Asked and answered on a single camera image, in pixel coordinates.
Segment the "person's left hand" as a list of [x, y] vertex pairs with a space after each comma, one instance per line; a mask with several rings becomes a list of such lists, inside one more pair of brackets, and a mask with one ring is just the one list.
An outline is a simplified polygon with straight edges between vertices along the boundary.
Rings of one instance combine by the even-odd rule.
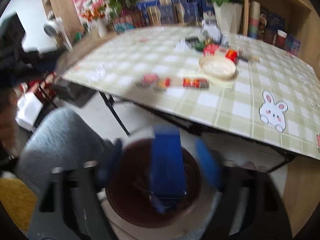
[[9, 151], [16, 146], [17, 100], [18, 94], [13, 88], [1, 92], [1, 144], [5, 150]]

